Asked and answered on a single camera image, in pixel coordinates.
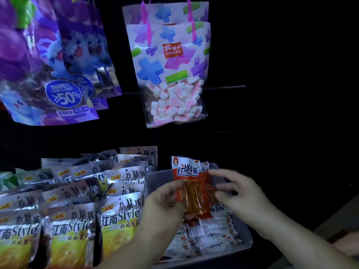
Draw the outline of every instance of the person's right hand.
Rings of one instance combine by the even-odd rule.
[[[227,169],[209,169],[210,175],[224,176],[231,183],[215,185],[215,196],[220,203],[230,208],[242,221],[266,237],[266,226],[270,225],[279,210],[267,199],[262,189],[250,177]],[[229,195],[220,190],[233,190],[238,195]]]

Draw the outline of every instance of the person's left hand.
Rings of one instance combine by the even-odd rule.
[[[173,194],[183,184],[184,180],[177,180],[162,185],[148,196],[143,207],[141,223],[133,240],[148,246],[156,261],[173,240],[185,214],[185,204],[175,203]]]

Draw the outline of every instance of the plastic bin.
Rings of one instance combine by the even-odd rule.
[[[218,165],[215,163],[210,163],[209,168],[219,169]],[[171,169],[148,173],[145,179],[145,199],[150,193],[155,191],[158,187],[171,181],[173,181],[173,173]],[[212,176],[212,181],[214,185],[218,183],[226,182],[224,177],[217,177],[217,176]],[[233,220],[233,225],[236,231],[238,232],[238,238],[242,241],[242,243],[238,243],[236,246],[230,247],[229,249],[224,251],[213,253],[211,255],[203,255],[200,257],[188,258],[175,262],[167,262],[159,265],[154,265],[152,268],[163,269],[163,268],[184,266],[188,264],[193,264],[195,262],[203,262],[205,260],[226,256],[250,248],[253,244],[253,238],[251,233],[249,232],[247,225],[244,222],[242,222],[238,217],[236,217],[234,214],[231,217]]]

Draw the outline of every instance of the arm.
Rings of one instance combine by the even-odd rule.
[[[280,212],[251,178],[225,169],[209,170],[209,173],[233,181],[216,187],[235,190],[238,195],[230,196],[217,191],[215,195],[218,201],[274,243],[295,268],[359,268],[354,259]]]
[[[175,203],[173,195],[183,184],[184,180],[172,181],[151,193],[146,199],[141,224],[132,240],[104,259],[97,268],[147,269],[158,262],[176,235],[185,214],[185,205]]]

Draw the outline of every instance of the forearm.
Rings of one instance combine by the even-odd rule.
[[[287,257],[295,268],[359,268],[354,259],[339,251],[316,234],[280,211],[268,219],[266,237]]]
[[[134,237],[127,244],[106,257],[99,269],[148,269],[159,260],[155,245]]]

